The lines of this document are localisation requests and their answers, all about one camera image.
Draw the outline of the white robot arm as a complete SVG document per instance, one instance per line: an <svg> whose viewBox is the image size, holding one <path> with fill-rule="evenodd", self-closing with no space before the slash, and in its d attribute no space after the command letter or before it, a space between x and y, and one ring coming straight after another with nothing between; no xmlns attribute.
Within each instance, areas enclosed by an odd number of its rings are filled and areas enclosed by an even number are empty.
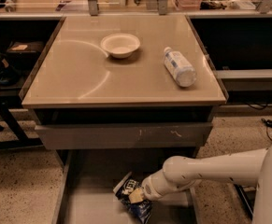
<svg viewBox="0 0 272 224"><path fill-rule="evenodd" d="M256 188L252 224L272 224L272 145L252 151L203 159L173 156L129 195L131 203L157 201L192 187L198 180Z"/></svg>

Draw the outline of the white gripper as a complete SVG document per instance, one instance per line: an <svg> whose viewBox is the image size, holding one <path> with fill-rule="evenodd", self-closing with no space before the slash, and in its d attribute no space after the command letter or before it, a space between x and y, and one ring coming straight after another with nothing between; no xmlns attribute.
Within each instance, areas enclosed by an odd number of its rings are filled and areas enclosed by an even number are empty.
<svg viewBox="0 0 272 224"><path fill-rule="evenodd" d="M141 203L146 199L157 201L165 195L166 180L162 173L149 175L142 181L142 188L136 188L130 195L130 203Z"/></svg>

